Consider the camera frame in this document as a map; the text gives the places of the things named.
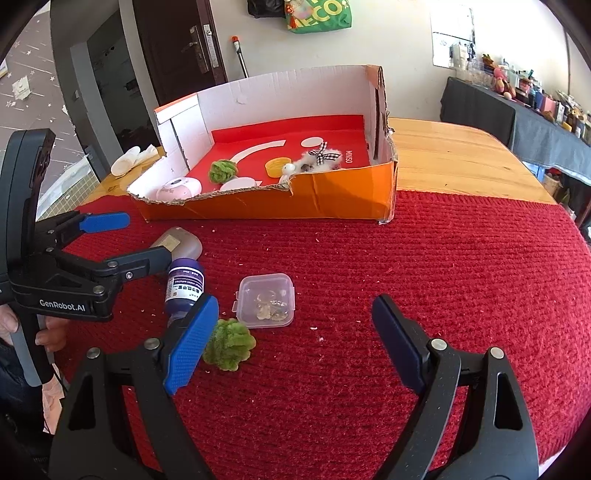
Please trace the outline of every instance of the green pom pom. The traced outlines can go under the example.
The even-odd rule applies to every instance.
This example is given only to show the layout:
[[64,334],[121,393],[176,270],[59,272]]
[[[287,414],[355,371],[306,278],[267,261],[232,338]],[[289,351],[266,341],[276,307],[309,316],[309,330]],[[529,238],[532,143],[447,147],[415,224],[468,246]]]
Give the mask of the green pom pom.
[[233,161],[218,160],[209,169],[209,180],[212,183],[226,183],[238,174],[238,167]]
[[251,356],[250,350],[255,346],[256,340],[245,325],[236,319],[219,319],[202,358],[208,365],[235,372],[238,364]]

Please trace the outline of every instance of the black and white bow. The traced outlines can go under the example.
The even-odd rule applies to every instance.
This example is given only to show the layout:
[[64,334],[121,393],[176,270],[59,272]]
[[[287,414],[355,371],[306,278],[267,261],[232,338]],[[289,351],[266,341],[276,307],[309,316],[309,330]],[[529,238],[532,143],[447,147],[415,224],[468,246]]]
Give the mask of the black and white bow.
[[312,155],[316,157],[316,164],[323,165],[326,160],[338,160],[340,157],[340,153],[324,153],[326,147],[328,146],[328,142],[322,142],[318,147],[318,150],[310,150],[308,155]]

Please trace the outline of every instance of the doorway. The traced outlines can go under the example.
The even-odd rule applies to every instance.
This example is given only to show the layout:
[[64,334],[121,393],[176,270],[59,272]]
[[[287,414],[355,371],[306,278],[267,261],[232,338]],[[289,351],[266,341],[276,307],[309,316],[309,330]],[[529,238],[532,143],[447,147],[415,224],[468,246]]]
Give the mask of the doorway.
[[160,144],[129,57],[117,10],[87,41],[96,85],[122,151]]
[[133,5],[160,105],[228,81],[209,0],[134,0]]

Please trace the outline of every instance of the purple bottle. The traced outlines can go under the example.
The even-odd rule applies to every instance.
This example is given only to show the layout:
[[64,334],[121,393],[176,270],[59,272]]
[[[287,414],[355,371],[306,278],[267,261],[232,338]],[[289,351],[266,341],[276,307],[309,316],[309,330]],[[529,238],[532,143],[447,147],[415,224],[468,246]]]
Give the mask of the purple bottle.
[[168,269],[164,311],[170,315],[168,324],[184,318],[203,294],[203,267],[192,258],[178,258]]

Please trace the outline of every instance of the door handle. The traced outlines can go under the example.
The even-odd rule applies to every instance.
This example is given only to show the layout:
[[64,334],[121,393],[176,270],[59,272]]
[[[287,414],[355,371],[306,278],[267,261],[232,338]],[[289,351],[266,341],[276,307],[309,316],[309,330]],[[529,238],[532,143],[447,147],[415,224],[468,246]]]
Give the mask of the door handle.
[[194,25],[189,29],[189,34],[191,35],[191,42],[186,45],[181,52],[186,52],[190,48],[193,49],[195,52],[195,56],[197,57],[197,64],[199,65],[199,70],[201,73],[209,72],[209,65],[207,64],[207,60],[205,59],[205,53],[203,51],[203,43],[201,42],[201,38],[199,37],[199,31],[197,26]]

